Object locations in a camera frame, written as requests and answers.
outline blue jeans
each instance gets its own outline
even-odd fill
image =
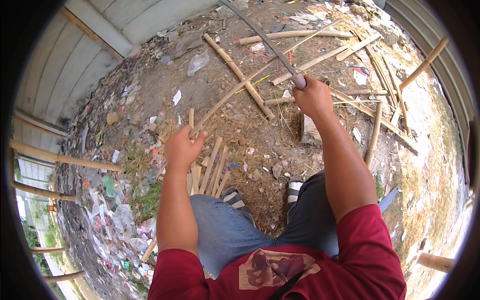
[[[200,262],[215,278],[227,264],[259,248],[302,245],[338,255],[336,222],[323,170],[302,185],[290,221],[276,238],[256,229],[242,211],[222,200],[197,194],[190,196],[190,201],[198,225]]]

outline person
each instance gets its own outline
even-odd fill
[[[235,188],[222,200],[189,198],[188,168],[207,133],[193,144],[189,126],[169,137],[149,300],[405,298],[372,175],[333,114],[328,86],[305,79],[293,95],[321,135],[325,168],[290,181],[288,224],[276,238],[255,228]],[[216,279],[205,279],[202,266]]]

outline right arm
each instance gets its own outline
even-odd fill
[[[294,88],[293,96],[322,137],[325,188],[338,223],[356,208],[377,204],[375,184],[350,136],[333,114],[328,86],[308,75],[305,80],[305,90]]]

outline man's right hand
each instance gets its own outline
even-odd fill
[[[323,121],[333,114],[332,96],[328,86],[308,75],[304,77],[307,87],[303,91],[293,88],[295,102],[304,114],[314,120]]]

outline black strap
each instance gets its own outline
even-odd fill
[[[292,289],[292,287],[297,283],[300,277],[303,275],[305,270],[301,271],[300,273],[296,274],[289,281],[287,281],[278,291],[276,291],[272,296],[268,298],[268,300],[279,300],[280,297],[285,295],[286,292]]]

